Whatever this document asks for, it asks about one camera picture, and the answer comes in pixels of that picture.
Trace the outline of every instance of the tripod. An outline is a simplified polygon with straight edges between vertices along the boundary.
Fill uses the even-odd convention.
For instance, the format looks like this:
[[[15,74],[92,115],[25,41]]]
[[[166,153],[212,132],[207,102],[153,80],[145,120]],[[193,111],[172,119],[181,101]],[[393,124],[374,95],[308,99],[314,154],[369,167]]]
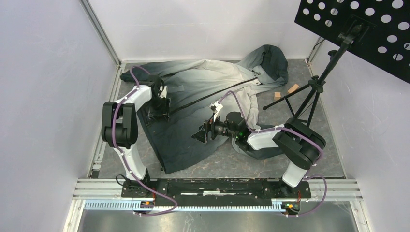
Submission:
[[[316,105],[318,104],[318,100],[319,100],[319,95],[321,93],[323,93],[323,85],[326,83],[324,80],[326,79],[326,77],[329,75],[330,71],[336,66],[337,62],[340,60],[340,58],[342,57],[342,55],[347,51],[347,49],[350,48],[351,44],[354,42],[354,39],[360,34],[360,32],[362,31],[362,27],[363,25],[359,24],[356,25],[355,27],[353,27],[353,29],[350,31],[350,33],[345,36],[343,34],[339,35],[339,38],[343,40],[339,50],[332,50],[328,53],[328,55],[330,55],[330,62],[329,64],[327,64],[326,69],[323,71],[323,73],[321,74],[320,77],[318,76],[314,76],[312,77],[311,80],[308,81],[308,83],[306,85],[304,85],[303,87],[301,87],[300,89],[276,100],[275,102],[264,106],[263,109],[266,110],[269,107],[285,100],[286,103],[289,106],[289,109],[293,115],[293,118],[299,118],[300,115],[303,113],[304,109],[306,108],[307,104],[309,103],[309,101],[312,99],[313,95],[315,95],[315,98],[313,100],[312,103],[312,109],[310,110],[310,114],[309,114],[309,118],[308,120],[301,120],[302,122],[305,122],[307,126],[310,126],[311,122],[312,122],[312,118],[313,118],[313,114],[315,112],[315,108]],[[310,91],[310,93],[307,95],[307,97],[305,98],[305,100],[303,101],[302,105],[300,105],[299,109],[296,111],[296,113],[293,112],[292,106],[288,100],[289,97],[305,90],[306,88],[311,87],[312,90]]]

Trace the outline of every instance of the wall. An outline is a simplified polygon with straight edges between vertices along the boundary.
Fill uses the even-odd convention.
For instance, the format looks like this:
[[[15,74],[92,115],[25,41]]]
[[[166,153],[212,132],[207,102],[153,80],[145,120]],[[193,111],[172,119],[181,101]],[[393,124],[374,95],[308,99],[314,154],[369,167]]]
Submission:
[[[293,22],[300,0],[90,3],[122,60],[241,59],[263,44],[306,58],[317,39]]]
[[[0,3],[0,231],[61,231],[116,67],[79,1]]]
[[[333,49],[325,42],[314,74],[322,73]],[[326,81],[321,100],[374,231],[409,231],[410,84],[348,52]]]

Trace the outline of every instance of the gray marbled surface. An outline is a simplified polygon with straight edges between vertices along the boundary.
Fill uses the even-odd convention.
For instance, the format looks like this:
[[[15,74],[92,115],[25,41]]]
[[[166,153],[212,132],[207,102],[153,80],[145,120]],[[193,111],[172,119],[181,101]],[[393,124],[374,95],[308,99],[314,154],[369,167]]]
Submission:
[[[287,90],[294,84],[298,84],[301,87],[310,79],[310,72],[304,60],[289,60],[288,72],[288,84],[257,95],[260,124],[277,125],[284,123],[292,116],[285,101],[265,111],[262,109],[263,106],[273,101],[274,92],[281,92],[282,96],[284,96],[287,94]],[[119,97],[128,93],[132,87],[132,83],[122,82]],[[294,111],[297,110],[309,91],[310,88],[289,98]],[[307,119],[308,114],[309,109],[301,118]],[[139,124],[138,126],[140,130],[137,147],[151,178],[281,177],[289,164],[289,159],[285,155],[256,160],[252,157],[238,154],[232,148],[231,141],[228,140],[205,160],[185,170],[166,175],[165,172],[161,171],[161,165],[141,125]],[[311,128],[325,138],[327,145],[324,149],[323,159],[318,163],[317,167],[312,168],[310,173],[322,174],[326,177],[343,176],[335,143],[321,104],[318,104],[316,107]],[[99,178],[114,178],[117,174],[125,174],[121,161],[112,148],[106,146],[102,161]]]

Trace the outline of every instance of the gray floor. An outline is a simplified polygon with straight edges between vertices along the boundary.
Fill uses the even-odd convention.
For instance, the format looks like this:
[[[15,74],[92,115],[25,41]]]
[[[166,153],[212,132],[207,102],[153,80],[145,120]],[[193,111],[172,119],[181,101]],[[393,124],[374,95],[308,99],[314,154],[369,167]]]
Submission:
[[[262,109],[263,106],[273,101],[274,91],[281,92],[284,96],[294,84],[303,86],[311,77],[304,60],[289,60],[288,73],[288,84],[257,95],[260,124],[278,125],[292,116],[285,101],[266,111]],[[121,83],[119,97],[128,93],[132,86],[131,83]],[[308,92],[309,88],[290,98],[294,111],[300,106]],[[308,114],[309,110],[303,114],[302,119],[307,119]],[[342,166],[321,104],[316,107],[311,128],[325,138],[327,145],[324,149],[323,159],[317,167],[312,168],[310,173],[322,174],[326,177],[342,177]],[[256,160],[238,154],[233,150],[230,140],[228,140],[207,159],[185,170],[166,175],[161,171],[161,165],[142,129],[139,130],[137,146],[151,178],[281,177],[289,163],[285,155]],[[112,148],[106,147],[102,161],[99,178],[114,178],[117,174],[125,174],[119,157]]]
[[[303,203],[309,210],[316,202]],[[173,212],[138,217],[128,211],[85,210],[81,232],[356,232],[349,202],[324,202],[320,210],[300,218],[286,219],[273,212]]]

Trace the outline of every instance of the garment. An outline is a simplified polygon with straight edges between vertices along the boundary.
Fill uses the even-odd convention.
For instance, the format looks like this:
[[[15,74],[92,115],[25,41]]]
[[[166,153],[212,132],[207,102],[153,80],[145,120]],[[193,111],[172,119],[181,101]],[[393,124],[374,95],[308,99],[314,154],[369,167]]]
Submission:
[[[228,90],[236,93],[247,123],[256,129],[258,120],[257,93],[284,85],[288,81],[287,61],[282,51],[272,45],[264,45],[240,62],[233,64],[218,60],[184,60],[154,62],[142,65],[151,74],[160,76],[168,86],[167,97],[171,98],[171,111],[189,104],[218,90],[240,84]],[[139,81],[147,74],[140,69],[132,72]],[[130,72],[121,75],[123,81],[133,82]],[[217,136],[203,144],[191,136],[205,120],[212,116],[209,105],[220,99],[226,91],[214,94],[170,115],[168,122],[158,121],[148,126],[144,114],[139,111],[143,129],[167,174],[186,169],[210,156],[228,138]],[[225,120],[229,112],[239,112],[232,95],[222,102],[219,116]]]

